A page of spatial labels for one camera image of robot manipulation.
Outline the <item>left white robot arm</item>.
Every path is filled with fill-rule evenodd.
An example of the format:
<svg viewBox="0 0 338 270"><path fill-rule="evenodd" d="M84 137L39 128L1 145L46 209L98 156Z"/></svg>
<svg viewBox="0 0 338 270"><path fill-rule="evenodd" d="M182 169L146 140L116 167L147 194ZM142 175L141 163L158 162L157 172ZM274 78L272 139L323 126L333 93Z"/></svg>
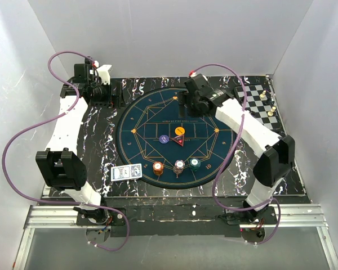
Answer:
<svg viewBox="0 0 338 270"><path fill-rule="evenodd" d="M60 92L60 112L53 135L35 161L45 184L69 195L77 206L74 210L97 225L109 218L104 198L89 184L87 169L77 156L77 139L82 118L91 102L110 102L111 65L76 64L74 76L63 84Z"/></svg>

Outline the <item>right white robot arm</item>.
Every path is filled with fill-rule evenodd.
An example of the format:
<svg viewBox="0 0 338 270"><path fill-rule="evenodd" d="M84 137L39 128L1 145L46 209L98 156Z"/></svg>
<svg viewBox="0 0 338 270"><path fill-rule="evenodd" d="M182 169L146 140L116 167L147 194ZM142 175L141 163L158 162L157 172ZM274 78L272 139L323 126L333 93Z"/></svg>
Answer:
<svg viewBox="0 0 338 270"><path fill-rule="evenodd" d="M214 89L204 75L196 73L184 84L186 89L178 94L180 116L214 116L258 157L253 169L255 181L240 211L247 222L259 222L275 189L294 166L294 139L289 135L282 137L256 120L246 110L246 98L239 97L236 89Z"/></svg>

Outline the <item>orange poker chip stack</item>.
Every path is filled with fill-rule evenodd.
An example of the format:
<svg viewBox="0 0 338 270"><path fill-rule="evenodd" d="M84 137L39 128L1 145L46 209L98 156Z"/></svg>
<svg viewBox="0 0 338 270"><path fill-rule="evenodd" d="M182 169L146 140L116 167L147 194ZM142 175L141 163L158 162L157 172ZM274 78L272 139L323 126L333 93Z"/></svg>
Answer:
<svg viewBox="0 0 338 270"><path fill-rule="evenodd" d="M163 174L163 171L164 171L164 165L161 162L156 161L153 164L153 172L154 172L154 174L157 175L157 176L161 176Z"/></svg>

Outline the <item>orange big blind button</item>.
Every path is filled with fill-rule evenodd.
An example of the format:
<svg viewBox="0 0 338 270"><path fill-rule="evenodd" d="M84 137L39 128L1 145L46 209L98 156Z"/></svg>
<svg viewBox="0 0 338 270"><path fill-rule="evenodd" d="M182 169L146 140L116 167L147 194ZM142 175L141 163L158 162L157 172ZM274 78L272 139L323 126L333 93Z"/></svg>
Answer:
<svg viewBox="0 0 338 270"><path fill-rule="evenodd" d="M175 134L177 136L182 136L185 134L185 129L183 127L177 127L175 128Z"/></svg>

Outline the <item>white-blue poker chip stack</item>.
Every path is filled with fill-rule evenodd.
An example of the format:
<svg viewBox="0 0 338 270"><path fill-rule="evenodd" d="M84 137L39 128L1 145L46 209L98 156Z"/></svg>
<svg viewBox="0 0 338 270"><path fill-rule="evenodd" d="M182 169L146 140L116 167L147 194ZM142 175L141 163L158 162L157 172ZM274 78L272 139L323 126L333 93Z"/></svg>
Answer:
<svg viewBox="0 0 338 270"><path fill-rule="evenodd" d="M183 172L185 163L182 160L176 160L173 171L175 174L179 175Z"/></svg>

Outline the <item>purple small blind button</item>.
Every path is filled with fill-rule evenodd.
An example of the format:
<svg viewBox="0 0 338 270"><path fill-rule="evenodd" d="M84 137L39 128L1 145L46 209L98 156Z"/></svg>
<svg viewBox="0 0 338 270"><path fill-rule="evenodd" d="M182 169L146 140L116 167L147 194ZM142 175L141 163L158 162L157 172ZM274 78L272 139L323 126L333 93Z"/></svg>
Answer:
<svg viewBox="0 0 338 270"><path fill-rule="evenodd" d="M169 136L168 135L161 135L161 136L159 136L159 141L160 141L160 143L162 143L162 144L167 144L167 143L169 143L169 141L170 141L170 138L169 138Z"/></svg>

